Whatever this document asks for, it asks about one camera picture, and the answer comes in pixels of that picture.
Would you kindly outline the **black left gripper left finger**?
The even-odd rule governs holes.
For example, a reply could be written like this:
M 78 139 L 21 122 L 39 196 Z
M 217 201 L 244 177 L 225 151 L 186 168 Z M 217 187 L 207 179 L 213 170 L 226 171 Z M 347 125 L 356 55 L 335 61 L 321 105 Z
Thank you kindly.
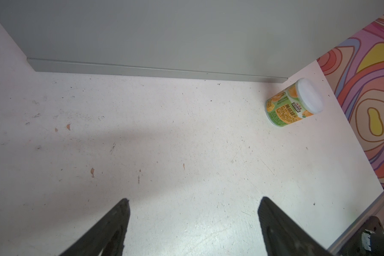
M 120 200 L 63 256 L 121 256 L 130 220 L 129 200 Z

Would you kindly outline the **yellow green label can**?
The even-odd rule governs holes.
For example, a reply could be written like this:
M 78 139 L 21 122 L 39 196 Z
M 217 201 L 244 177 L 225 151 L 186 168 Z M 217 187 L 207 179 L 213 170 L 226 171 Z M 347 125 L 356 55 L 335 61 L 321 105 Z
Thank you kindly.
M 323 97 L 316 85 L 301 78 L 269 98 L 265 103 L 268 119 L 277 127 L 319 114 L 324 108 Z

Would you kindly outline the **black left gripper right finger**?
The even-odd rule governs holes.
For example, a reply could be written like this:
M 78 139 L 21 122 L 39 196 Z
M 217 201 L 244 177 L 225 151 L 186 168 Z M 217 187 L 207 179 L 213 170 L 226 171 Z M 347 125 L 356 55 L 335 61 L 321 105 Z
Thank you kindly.
M 258 208 L 260 227 L 269 256 L 329 256 L 270 198 L 263 197 Z

